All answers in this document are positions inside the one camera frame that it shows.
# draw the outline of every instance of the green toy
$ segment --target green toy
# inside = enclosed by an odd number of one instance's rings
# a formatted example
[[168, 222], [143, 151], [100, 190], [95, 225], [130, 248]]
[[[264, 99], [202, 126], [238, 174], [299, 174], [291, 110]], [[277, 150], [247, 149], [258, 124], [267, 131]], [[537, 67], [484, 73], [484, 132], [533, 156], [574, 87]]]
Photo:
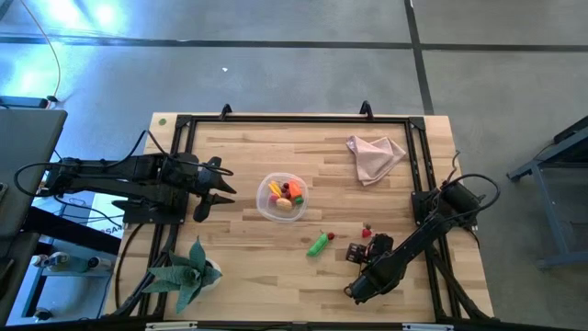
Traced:
[[189, 258], [179, 257], [171, 250], [171, 267], [149, 268], [159, 280], [147, 286], [143, 293], [180, 291], [175, 312], [180, 313], [200, 294], [203, 287], [211, 285], [222, 276], [207, 260], [204, 249], [197, 239], [190, 249]]
[[309, 248], [309, 251], [306, 252], [306, 255], [309, 257], [318, 256], [324, 250], [324, 248], [327, 247], [329, 241], [333, 240], [333, 238], [333, 233], [321, 234], [321, 236], [319, 236], [319, 239], [317, 239], [314, 245], [312, 245], [312, 247]]

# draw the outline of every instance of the green toy cucumber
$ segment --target green toy cucumber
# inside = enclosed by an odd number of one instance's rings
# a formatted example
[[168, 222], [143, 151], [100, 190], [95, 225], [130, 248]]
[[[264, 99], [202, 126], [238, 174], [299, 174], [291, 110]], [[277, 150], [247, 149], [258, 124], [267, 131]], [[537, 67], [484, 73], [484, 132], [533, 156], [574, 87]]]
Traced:
[[314, 245], [312, 245], [312, 247], [309, 249], [309, 251], [306, 252], [306, 255], [309, 257], [318, 256], [327, 246], [329, 240], [333, 240], [333, 238], [334, 234], [321, 234], [321, 236], [319, 236], [319, 239], [317, 239]]

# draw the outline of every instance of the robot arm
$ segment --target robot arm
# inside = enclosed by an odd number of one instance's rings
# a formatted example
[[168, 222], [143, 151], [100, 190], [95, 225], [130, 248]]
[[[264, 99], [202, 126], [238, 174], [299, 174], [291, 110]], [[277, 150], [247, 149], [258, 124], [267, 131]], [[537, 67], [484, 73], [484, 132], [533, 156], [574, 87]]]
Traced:
[[[466, 177], [481, 177], [492, 183], [496, 188], [492, 200], [481, 206], [483, 198], [476, 197], [459, 183], [460, 179]], [[500, 190], [494, 181], [482, 175], [470, 174], [444, 182], [441, 189], [425, 193], [422, 199], [413, 199], [415, 218], [421, 220], [418, 222], [421, 226], [396, 249], [392, 250], [393, 240], [385, 234], [377, 234], [368, 246], [350, 244], [346, 259], [367, 265], [361, 270], [360, 276], [345, 288], [345, 294], [359, 304], [393, 290], [404, 278], [407, 265], [417, 255], [432, 248], [435, 240], [453, 227], [476, 224], [477, 213], [490, 207], [499, 196]], [[444, 277], [453, 276], [447, 273]]]
[[211, 189], [236, 193], [222, 178], [232, 173], [220, 168], [221, 159], [212, 157], [200, 164], [193, 154], [147, 154], [121, 161], [64, 158], [47, 165], [49, 171], [41, 196], [55, 196], [83, 190], [129, 198], [113, 204], [125, 211], [125, 223], [174, 223], [182, 220], [187, 193], [201, 197], [194, 220], [204, 221], [210, 207], [232, 203], [211, 194]]

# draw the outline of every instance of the white pot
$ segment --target white pot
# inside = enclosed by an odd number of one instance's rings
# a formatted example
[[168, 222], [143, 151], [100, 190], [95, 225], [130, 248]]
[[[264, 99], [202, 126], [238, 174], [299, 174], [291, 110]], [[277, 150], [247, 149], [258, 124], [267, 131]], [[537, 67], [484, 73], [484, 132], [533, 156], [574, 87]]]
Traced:
[[[215, 268], [219, 272], [222, 272], [221, 267], [216, 262], [214, 262], [213, 260], [211, 260], [209, 258], [206, 258], [206, 261], [209, 262], [213, 268]], [[203, 287], [201, 291], [213, 290], [215, 287], [217, 287], [217, 285], [219, 285], [219, 283], [221, 282], [221, 279], [222, 279], [222, 277], [217, 278], [216, 280], [214, 280], [214, 282], [212, 284]]]

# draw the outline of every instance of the plant leaf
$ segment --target plant leaf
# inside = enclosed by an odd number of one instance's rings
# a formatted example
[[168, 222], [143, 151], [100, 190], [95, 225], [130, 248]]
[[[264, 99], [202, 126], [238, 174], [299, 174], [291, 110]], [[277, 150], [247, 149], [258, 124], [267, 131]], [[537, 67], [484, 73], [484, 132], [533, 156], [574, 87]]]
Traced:
[[161, 280], [167, 280], [178, 285], [192, 285], [199, 280], [199, 273], [186, 266], [172, 266], [149, 268], [149, 272]]
[[186, 306], [188, 306], [196, 296], [193, 297], [193, 294], [200, 289], [200, 284], [198, 285], [182, 285], [180, 287], [180, 293], [177, 296], [177, 302], [175, 303], [175, 313], [180, 314]]
[[198, 289], [192, 293], [192, 297], [190, 298], [190, 302], [193, 302], [194, 299], [196, 299], [198, 297], [198, 295], [200, 294], [200, 291], [202, 291], [202, 286], [199, 286]]
[[190, 248], [190, 259], [192, 262], [196, 263], [196, 270], [200, 273], [204, 272], [206, 253], [204, 253], [204, 249], [202, 249], [202, 245], [200, 244], [200, 237], [196, 239], [196, 243]]
[[216, 270], [213, 267], [206, 266], [204, 267], [204, 276], [202, 277], [202, 286], [210, 285], [214, 282], [214, 280], [219, 279], [222, 277], [220, 271]]
[[155, 293], [155, 292], [168, 292], [168, 291], [179, 291], [180, 286], [167, 280], [157, 280], [149, 284], [143, 289], [143, 293]]
[[172, 260], [172, 264], [174, 266], [187, 266], [187, 267], [197, 269], [196, 268], [197, 265], [195, 262], [192, 262], [192, 260], [190, 260], [189, 258], [179, 257], [171, 250], [169, 251], [169, 259]]

